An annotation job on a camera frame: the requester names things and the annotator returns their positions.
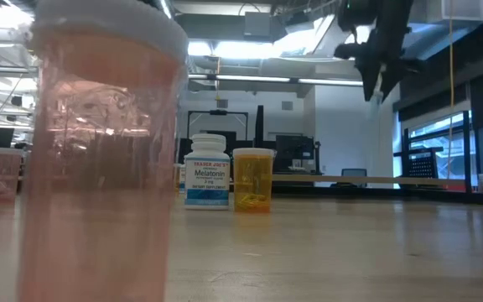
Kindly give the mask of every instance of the window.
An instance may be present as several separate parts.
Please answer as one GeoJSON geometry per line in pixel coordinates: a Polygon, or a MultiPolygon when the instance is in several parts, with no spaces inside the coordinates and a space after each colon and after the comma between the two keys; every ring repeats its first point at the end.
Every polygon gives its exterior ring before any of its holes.
{"type": "MultiPolygon", "coordinates": [[[[449,135],[430,138],[426,140],[411,143],[411,149],[416,148],[436,148],[442,147],[443,151],[436,153],[437,170],[440,179],[446,179],[449,166],[449,135]]],[[[470,170],[472,185],[476,185],[476,151],[475,151],[475,135],[470,134],[470,170]]],[[[452,133],[452,149],[450,151],[450,178],[452,180],[465,179],[465,151],[463,132],[452,133]]]]}
{"type": "MultiPolygon", "coordinates": [[[[452,116],[452,146],[449,155],[449,125],[450,117],[444,117],[430,124],[425,124],[410,132],[410,149],[443,148],[436,153],[437,170],[440,179],[447,178],[450,170],[452,180],[465,178],[465,148],[463,132],[463,114],[452,116]]],[[[471,183],[477,185],[475,135],[470,131],[470,171],[471,183]]]]}
{"type": "MultiPolygon", "coordinates": [[[[452,116],[452,128],[463,126],[463,114],[458,113],[452,116]]],[[[424,134],[436,133],[441,130],[448,130],[450,128],[450,117],[443,118],[438,121],[433,121],[429,124],[414,128],[409,134],[410,138],[416,138],[424,134]]]]}

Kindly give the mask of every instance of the white bottle cap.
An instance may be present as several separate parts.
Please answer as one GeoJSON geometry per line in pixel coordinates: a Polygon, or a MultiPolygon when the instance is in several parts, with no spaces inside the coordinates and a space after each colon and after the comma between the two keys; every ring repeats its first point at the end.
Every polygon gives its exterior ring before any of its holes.
{"type": "Polygon", "coordinates": [[[213,143],[223,143],[226,145],[226,138],[218,134],[207,134],[207,133],[195,134],[194,136],[191,137],[191,140],[194,143],[213,142],[213,143]]]}
{"type": "Polygon", "coordinates": [[[226,145],[224,143],[217,142],[196,142],[191,144],[191,149],[195,150],[215,150],[218,152],[224,152],[226,145]]]}
{"type": "Polygon", "coordinates": [[[180,64],[185,62],[188,37],[173,20],[136,0],[42,0],[36,8],[36,29],[100,29],[149,44],[180,64]]]}

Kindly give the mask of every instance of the table surface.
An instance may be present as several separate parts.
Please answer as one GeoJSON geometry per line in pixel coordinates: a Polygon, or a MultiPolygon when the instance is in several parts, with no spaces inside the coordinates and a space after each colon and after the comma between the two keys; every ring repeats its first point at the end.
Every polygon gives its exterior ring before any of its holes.
{"type": "MultiPolygon", "coordinates": [[[[0,209],[14,301],[19,206],[0,209]]],[[[274,199],[271,215],[172,213],[167,301],[483,301],[483,206],[274,199]]]]}

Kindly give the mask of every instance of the office chair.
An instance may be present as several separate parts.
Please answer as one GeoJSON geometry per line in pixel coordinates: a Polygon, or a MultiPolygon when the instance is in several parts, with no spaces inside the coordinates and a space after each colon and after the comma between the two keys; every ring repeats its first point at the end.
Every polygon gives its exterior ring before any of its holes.
{"type": "MultiPolygon", "coordinates": [[[[366,169],[343,169],[342,176],[366,177],[366,169]]],[[[366,188],[366,184],[336,183],[331,188],[366,188]]]]}
{"type": "MultiPolygon", "coordinates": [[[[368,172],[366,169],[342,169],[342,176],[359,176],[366,177],[368,172]]],[[[366,184],[353,184],[358,188],[366,188],[366,184]]]]}

